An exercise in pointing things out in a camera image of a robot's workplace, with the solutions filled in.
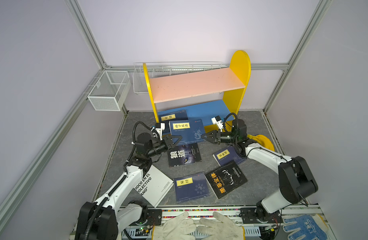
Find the white mesh basket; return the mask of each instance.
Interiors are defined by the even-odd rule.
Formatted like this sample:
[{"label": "white mesh basket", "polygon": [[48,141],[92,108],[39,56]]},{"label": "white mesh basket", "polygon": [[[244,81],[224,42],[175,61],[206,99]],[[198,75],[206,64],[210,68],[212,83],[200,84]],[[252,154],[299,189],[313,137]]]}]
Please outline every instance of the white mesh basket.
[{"label": "white mesh basket", "polygon": [[[134,63],[133,92],[139,95],[148,94],[142,63]],[[150,78],[159,78],[183,73],[194,73],[221,68],[221,62],[177,62],[147,63]]]},{"label": "white mesh basket", "polygon": [[88,94],[88,99],[95,110],[121,111],[130,85],[127,71],[105,70]]}]

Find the white wall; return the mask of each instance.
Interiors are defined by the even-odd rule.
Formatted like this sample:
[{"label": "white wall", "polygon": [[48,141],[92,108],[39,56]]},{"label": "white wall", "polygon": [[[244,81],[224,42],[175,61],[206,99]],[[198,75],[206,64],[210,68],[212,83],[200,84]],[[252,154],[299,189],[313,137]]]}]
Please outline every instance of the white wall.
[{"label": "white wall", "polygon": [[337,239],[368,239],[368,0],[333,1],[272,108]]},{"label": "white wall", "polygon": [[121,120],[121,112],[95,111],[88,102],[0,240],[69,239],[99,185]]},{"label": "white wall", "polygon": [[[251,73],[251,78],[245,92],[243,102],[241,103],[240,111],[249,109],[263,109],[273,88],[281,76],[281,70],[254,70]],[[168,110],[183,106],[189,106],[198,103],[206,103],[210,101],[223,99],[224,93],[208,94],[192,98],[174,100],[164,103],[157,103],[158,110]],[[137,95],[133,89],[125,100],[125,105],[130,111],[152,111],[149,95]]]},{"label": "white wall", "polygon": [[[319,0],[79,2],[106,63],[123,66],[135,62],[230,63],[236,50],[245,50],[252,63],[286,63]],[[255,97],[246,96],[242,109],[264,107],[267,92],[272,92],[280,76],[269,72],[252,73],[246,94]],[[254,74],[262,78],[254,79]],[[196,104],[212,98],[189,101]],[[126,105],[131,111],[146,110],[143,102],[142,97],[129,94]]]},{"label": "white wall", "polygon": [[0,204],[98,66],[62,0],[0,0]]}]

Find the bookshelf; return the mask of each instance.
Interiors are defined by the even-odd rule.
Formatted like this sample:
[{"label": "bookshelf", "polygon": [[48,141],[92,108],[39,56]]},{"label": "bookshelf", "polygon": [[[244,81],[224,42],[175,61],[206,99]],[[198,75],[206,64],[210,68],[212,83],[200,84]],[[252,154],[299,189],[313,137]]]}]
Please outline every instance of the bookshelf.
[{"label": "bookshelf", "polygon": [[[143,64],[150,101],[156,122],[158,114],[185,109],[188,118],[201,118],[206,132],[217,129],[211,118],[238,113],[251,75],[251,62],[245,51],[234,53],[229,68],[185,73],[160,78],[149,78],[147,65]],[[156,103],[185,99],[194,96],[224,92],[222,100],[196,104],[158,112]]]}]

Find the book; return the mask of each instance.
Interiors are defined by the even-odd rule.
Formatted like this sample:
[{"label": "book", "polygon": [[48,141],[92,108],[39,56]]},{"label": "book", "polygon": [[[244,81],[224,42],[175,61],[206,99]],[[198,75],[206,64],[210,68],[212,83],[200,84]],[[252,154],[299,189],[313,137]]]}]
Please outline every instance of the book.
[{"label": "book", "polygon": [[210,171],[206,174],[206,179],[218,199],[248,182],[247,178],[234,161],[230,161],[226,165]]},{"label": "book", "polygon": [[205,141],[201,138],[201,135],[206,132],[201,119],[169,121],[169,127],[172,136],[182,136],[177,145]]},{"label": "book", "polygon": [[170,133],[169,121],[171,121],[171,120],[188,120],[186,110],[179,110],[179,111],[173,111],[171,113],[159,114],[158,118],[160,120],[160,123],[165,123],[165,129],[164,129],[164,131],[162,131],[162,133],[165,133],[165,134]]},{"label": "book", "polygon": [[213,158],[217,161],[219,166],[223,166],[232,160],[235,161],[237,164],[240,164],[246,160],[246,158],[237,155],[237,152],[233,146],[228,146],[215,152],[213,154]]},{"label": "book", "polygon": [[173,181],[152,165],[134,189],[153,207],[157,207],[172,186]]},{"label": "book", "polygon": [[206,176],[203,172],[174,178],[173,182],[178,204],[210,195]]},{"label": "book", "polygon": [[170,167],[201,161],[201,155],[197,143],[175,146],[167,153],[168,164]]}]

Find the blue shelf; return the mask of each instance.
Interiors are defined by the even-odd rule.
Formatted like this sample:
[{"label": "blue shelf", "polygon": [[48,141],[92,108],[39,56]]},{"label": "blue shelf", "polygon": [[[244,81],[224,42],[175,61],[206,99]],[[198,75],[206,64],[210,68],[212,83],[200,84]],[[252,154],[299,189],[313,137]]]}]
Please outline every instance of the blue shelf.
[{"label": "blue shelf", "polygon": [[[208,103],[200,103],[196,105],[191,105],[182,108],[175,108],[165,111],[158,112],[158,115],[169,114],[179,110],[186,110],[188,119],[199,119],[203,121],[204,126],[212,125],[211,118],[215,116],[220,116],[221,119],[224,119],[230,111],[228,110],[227,106],[225,105],[223,100],[217,100]],[[228,120],[233,120],[234,117],[230,116]]]}]

